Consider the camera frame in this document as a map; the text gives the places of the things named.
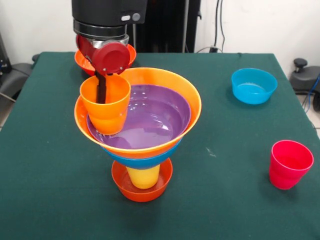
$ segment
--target light blue bowl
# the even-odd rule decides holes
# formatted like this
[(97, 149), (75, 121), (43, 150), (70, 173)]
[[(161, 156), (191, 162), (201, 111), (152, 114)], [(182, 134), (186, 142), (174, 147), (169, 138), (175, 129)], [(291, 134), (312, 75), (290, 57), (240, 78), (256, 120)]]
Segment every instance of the light blue bowl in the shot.
[(153, 156), (153, 157), (149, 157), (149, 158), (142, 158), (142, 159), (125, 158), (122, 156), (115, 155), (105, 148), (102, 148), (102, 149), (105, 150), (106, 153), (113, 160), (117, 161), (118, 163), (120, 163), (122, 165), (125, 165), (126, 167), (133, 168), (133, 169), (149, 169), (149, 168), (152, 168), (152, 167), (155, 167), (155, 166), (161, 164), (167, 158), (169, 158), (176, 151), (181, 140), (178, 141), (178, 143), (176, 145), (174, 145), (173, 148), (171, 148), (170, 150), (168, 150), (158, 156)]
[(246, 104), (262, 104), (274, 93), (277, 79), (270, 73), (256, 69), (243, 68), (231, 77), (233, 95)]

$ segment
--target plastic cup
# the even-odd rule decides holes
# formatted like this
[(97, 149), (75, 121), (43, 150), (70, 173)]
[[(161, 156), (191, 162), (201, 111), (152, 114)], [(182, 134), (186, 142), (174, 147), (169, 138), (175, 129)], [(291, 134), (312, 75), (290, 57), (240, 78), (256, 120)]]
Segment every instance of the plastic cup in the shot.
[(126, 167), (132, 184), (138, 189), (153, 187), (159, 178), (160, 164), (148, 169)]
[(83, 105), (94, 127), (102, 134), (120, 132), (125, 124), (130, 100), (131, 85), (119, 75), (106, 78), (105, 104), (96, 103), (99, 80), (92, 76), (80, 87)]
[(295, 186), (314, 164), (312, 152), (292, 140), (276, 142), (271, 149), (270, 182), (281, 190)]

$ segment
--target red cup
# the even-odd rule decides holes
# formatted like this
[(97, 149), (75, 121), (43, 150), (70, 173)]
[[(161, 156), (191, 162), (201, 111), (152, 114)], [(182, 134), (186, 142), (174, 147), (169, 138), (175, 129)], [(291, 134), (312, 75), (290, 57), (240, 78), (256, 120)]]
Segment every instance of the red cup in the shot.
[(296, 185), (314, 164), (312, 152), (303, 144), (281, 140), (271, 149), (269, 177), (270, 182), (281, 190)]

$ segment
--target red-orange bowl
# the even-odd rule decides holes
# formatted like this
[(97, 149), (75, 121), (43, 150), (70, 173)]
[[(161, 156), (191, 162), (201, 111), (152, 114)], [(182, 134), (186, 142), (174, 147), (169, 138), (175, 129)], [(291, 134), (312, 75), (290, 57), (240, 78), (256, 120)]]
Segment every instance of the red-orange bowl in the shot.
[[(129, 68), (131, 67), (132, 63), (135, 61), (137, 52), (133, 46), (130, 44), (127, 45), (127, 48), (130, 53), (130, 62), (129, 62)], [(88, 59), (85, 58), (85, 56), (78, 50), (76, 51), (74, 55), (74, 60), (76, 64), (79, 65), (82, 70), (84, 70), (87, 74), (90, 76), (95, 75), (95, 68), (91, 65)]]
[(156, 184), (148, 189), (139, 189), (135, 187), (129, 177), (127, 169), (124, 165), (114, 161), (111, 168), (113, 181), (119, 188), (120, 192), (127, 198), (135, 202), (149, 202), (160, 197), (173, 173), (173, 166), (170, 158), (160, 164), (159, 178)]

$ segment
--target button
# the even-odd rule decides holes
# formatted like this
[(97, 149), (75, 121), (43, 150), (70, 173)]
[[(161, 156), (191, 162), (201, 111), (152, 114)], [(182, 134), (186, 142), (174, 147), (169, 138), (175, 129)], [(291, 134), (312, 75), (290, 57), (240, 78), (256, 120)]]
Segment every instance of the button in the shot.
[(139, 21), (140, 20), (140, 14), (139, 13), (134, 13), (133, 15), (132, 15), (132, 20), (133, 21)]
[(122, 16), (121, 21), (129, 21), (130, 20), (130, 15)]

